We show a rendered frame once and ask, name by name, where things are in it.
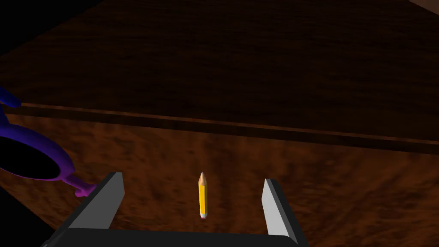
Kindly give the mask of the yellow pencil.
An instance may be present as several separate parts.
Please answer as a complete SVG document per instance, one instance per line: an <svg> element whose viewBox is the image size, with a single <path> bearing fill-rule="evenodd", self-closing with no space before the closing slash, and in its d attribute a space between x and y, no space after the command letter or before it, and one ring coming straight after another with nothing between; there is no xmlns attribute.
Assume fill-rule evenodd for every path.
<svg viewBox="0 0 439 247"><path fill-rule="evenodd" d="M205 219L207 217L207 181L203 172L200 174L198 180L198 193L200 217Z"/></svg>

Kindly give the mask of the purple pan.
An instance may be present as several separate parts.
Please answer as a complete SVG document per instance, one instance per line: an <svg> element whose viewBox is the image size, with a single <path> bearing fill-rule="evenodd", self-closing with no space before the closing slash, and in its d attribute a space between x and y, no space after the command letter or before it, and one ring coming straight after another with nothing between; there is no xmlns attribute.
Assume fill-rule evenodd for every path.
<svg viewBox="0 0 439 247"><path fill-rule="evenodd" d="M0 169L22 178L63 181L77 189L77 197L96 188L73 174L73 162L63 148L32 129L11 124L1 106Z"/></svg>

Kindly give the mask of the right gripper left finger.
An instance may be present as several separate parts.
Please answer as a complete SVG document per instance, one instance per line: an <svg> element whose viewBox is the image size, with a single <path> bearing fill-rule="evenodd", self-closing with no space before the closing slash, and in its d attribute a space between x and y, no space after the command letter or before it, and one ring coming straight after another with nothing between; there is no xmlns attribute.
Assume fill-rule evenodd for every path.
<svg viewBox="0 0 439 247"><path fill-rule="evenodd" d="M110 173L73 213L68 228L108 229L124 195L122 173Z"/></svg>

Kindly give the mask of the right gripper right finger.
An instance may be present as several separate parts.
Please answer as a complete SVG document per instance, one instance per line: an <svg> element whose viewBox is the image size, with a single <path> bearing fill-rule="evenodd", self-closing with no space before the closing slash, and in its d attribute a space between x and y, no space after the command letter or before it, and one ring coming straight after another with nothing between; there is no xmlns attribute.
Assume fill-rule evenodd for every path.
<svg viewBox="0 0 439 247"><path fill-rule="evenodd" d="M289 205L286 197L274 179L264 180L262 208L269 235L288 236L298 242L287 213Z"/></svg>

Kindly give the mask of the brown wooden table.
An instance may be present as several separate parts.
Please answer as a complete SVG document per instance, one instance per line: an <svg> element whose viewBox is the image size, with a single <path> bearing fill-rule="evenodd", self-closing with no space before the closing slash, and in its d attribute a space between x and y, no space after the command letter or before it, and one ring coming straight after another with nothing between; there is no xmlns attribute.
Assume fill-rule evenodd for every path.
<svg viewBox="0 0 439 247"><path fill-rule="evenodd" d="M122 172L114 228L266 232L261 193L276 179L311 247L439 247L439 112L409 112L394 127L408 139L296 132L40 107L6 108L13 124L40 132L72 157L80 178ZM198 180L207 181L200 217Z"/></svg>

